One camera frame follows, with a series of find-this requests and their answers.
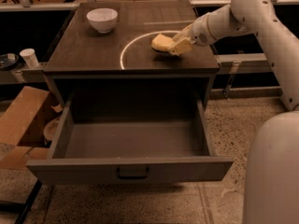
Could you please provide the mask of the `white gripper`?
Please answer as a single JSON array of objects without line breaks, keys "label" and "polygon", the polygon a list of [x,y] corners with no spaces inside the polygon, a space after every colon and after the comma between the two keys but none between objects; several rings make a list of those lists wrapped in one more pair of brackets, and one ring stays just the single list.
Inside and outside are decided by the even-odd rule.
[{"label": "white gripper", "polygon": [[214,44],[217,39],[210,33],[208,28],[208,16],[197,18],[192,24],[189,24],[173,38],[170,39],[170,45],[167,51],[172,56],[180,56],[181,54],[192,50],[192,41],[201,47]]}]

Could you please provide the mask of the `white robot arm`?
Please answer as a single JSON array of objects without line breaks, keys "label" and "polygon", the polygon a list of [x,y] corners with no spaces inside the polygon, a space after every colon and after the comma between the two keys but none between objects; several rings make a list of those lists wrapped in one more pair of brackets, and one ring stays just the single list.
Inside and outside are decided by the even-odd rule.
[{"label": "white robot arm", "polygon": [[231,0],[174,36],[206,46],[252,33],[271,64],[286,113],[266,121],[250,145],[243,224],[299,224],[299,40],[277,18],[271,0]]}]

